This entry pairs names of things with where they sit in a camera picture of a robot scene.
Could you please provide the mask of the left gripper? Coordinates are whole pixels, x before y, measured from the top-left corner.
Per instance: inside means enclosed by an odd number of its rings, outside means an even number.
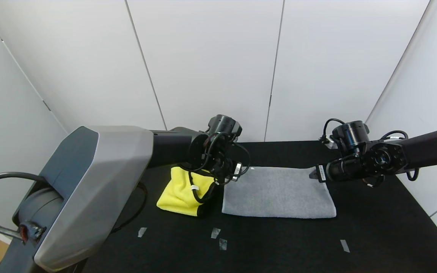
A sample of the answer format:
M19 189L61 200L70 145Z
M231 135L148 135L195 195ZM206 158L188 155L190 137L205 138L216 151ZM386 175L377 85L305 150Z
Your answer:
M242 164L240 162L231 161L226 171L225 181L237 181L241 171Z

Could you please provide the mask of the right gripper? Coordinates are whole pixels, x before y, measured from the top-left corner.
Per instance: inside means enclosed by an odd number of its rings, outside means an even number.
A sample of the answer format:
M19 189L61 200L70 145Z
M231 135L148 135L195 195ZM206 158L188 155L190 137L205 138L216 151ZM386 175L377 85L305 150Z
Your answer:
M327 164L317 165L309 173L309 178L318 180L320 183L326 182L344 182L345 171L342 167L342 161L334 160Z

